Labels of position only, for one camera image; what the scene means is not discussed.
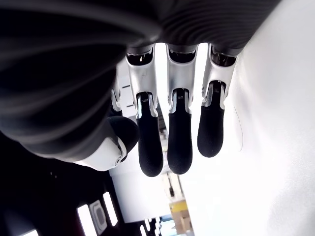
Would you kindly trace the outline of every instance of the dark background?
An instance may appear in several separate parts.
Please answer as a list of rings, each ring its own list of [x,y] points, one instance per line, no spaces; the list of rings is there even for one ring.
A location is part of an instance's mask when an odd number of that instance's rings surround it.
[[[107,191],[118,218],[115,227],[103,200]],[[18,236],[32,229],[40,236],[84,236],[77,208],[96,200],[100,200],[107,221],[102,236],[141,235],[143,222],[124,223],[108,171],[38,157],[0,133],[1,236]]]

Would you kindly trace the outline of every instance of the robotic hand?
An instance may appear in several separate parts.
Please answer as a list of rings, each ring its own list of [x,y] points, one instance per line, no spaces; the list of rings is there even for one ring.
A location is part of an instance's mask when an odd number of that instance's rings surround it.
[[[163,166],[154,44],[167,45],[168,164],[191,166],[197,48],[209,43],[197,144],[223,142],[224,99],[237,55],[280,0],[2,0],[0,131],[30,152],[105,171],[139,139],[148,176]],[[126,57],[136,126],[122,117],[116,65]]]

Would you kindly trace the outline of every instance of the black rubber fingertip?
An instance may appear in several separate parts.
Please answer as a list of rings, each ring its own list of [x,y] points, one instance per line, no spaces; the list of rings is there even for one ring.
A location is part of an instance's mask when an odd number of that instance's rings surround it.
[[[140,130],[139,163],[142,172],[149,176],[159,175],[163,168],[163,153],[158,130],[158,118],[142,114],[137,119]]]
[[[201,106],[197,145],[201,155],[214,157],[223,144],[224,110],[219,105]]]
[[[186,173],[192,163],[191,114],[185,110],[184,90],[177,89],[176,111],[169,114],[167,161],[172,172]]]

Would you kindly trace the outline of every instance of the fluorescent light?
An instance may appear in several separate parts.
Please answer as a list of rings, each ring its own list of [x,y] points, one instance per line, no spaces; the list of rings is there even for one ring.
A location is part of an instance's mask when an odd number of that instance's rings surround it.
[[[159,230],[159,227],[156,228],[156,231],[160,234],[161,231]]]
[[[96,231],[88,205],[77,208],[85,236],[96,236]]]
[[[26,234],[21,235],[21,236],[38,236],[38,233],[36,230],[32,230]]]
[[[109,192],[104,193],[103,198],[105,201],[107,212],[109,214],[110,221],[112,222],[112,226],[115,226],[117,224],[118,220],[117,220],[117,216],[116,216],[116,213],[114,210],[112,200],[110,199]]]
[[[144,223],[146,224],[147,230],[148,232],[151,230],[150,224],[149,224],[149,220],[148,219],[144,219]]]
[[[140,226],[140,232],[142,236],[147,236],[146,231],[144,230],[143,225]]]

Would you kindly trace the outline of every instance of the white wall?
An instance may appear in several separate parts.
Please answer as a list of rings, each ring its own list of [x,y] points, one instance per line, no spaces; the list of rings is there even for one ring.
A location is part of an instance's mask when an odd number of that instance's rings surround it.
[[[240,152],[225,140],[214,158],[197,150],[202,73],[191,108],[193,163],[181,176],[195,235],[315,235],[315,2],[281,2],[239,55],[229,99]]]

